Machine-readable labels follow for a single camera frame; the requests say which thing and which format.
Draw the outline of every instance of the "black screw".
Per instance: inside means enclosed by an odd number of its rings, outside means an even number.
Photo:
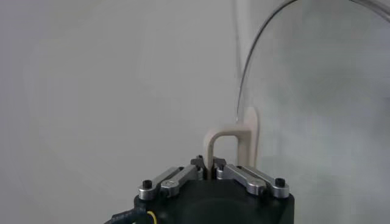
[[[276,178],[275,179],[275,185],[277,187],[285,187],[286,186],[286,181],[283,178]]]
[[[223,164],[218,164],[218,169],[219,169],[219,170],[224,170],[224,167],[225,167],[225,166],[224,166]]]
[[[265,186],[261,186],[258,188],[258,195],[265,196],[267,194],[267,188]]]
[[[143,189],[150,189],[150,188],[152,188],[152,186],[153,186],[153,183],[151,180],[142,181],[142,188]]]
[[[161,190],[161,191],[160,191],[160,196],[163,197],[163,198],[168,197],[168,191],[166,191],[166,190]]]

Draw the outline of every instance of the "black cable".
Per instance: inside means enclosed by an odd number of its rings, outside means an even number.
[[[133,208],[112,216],[112,218],[104,224],[128,224],[133,223],[139,219],[141,215],[147,214],[144,209]]]
[[[245,77],[246,77],[246,72],[248,70],[248,66],[249,66],[249,63],[250,63],[250,59],[252,58],[252,54],[256,48],[256,45],[257,45],[257,42],[258,40],[260,39],[260,36],[261,34],[263,33],[263,31],[265,30],[265,28],[267,27],[267,25],[269,24],[269,22],[275,17],[275,15],[277,15],[280,11],[282,11],[285,7],[289,6],[290,4],[296,2],[298,0],[287,0],[285,1],[284,3],[282,3],[280,6],[278,6],[269,16],[268,18],[266,19],[266,21],[261,25],[260,29],[258,30],[256,36],[255,36],[255,39],[253,40],[252,42],[252,45],[250,47],[250,50],[249,50],[249,53],[246,57],[246,61],[245,61],[245,66],[244,66],[244,71],[243,71],[243,75],[241,76],[241,82],[239,84],[239,90],[238,90],[238,100],[237,100],[237,108],[236,108],[236,116],[237,116],[237,120],[238,120],[238,110],[239,110],[239,103],[241,101],[241,93],[243,91],[243,85],[244,85],[244,80],[245,80]]]

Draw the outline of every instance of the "gray wall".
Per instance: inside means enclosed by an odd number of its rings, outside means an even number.
[[[234,121],[232,12],[1,1],[1,223],[103,223],[143,179],[202,153],[206,131]],[[232,143],[219,153],[234,162]]]
[[[246,2],[242,36],[280,2]],[[296,223],[389,223],[390,24],[349,1],[302,0],[263,34],[244,99],[260,111],[257,168],[287,178]]]

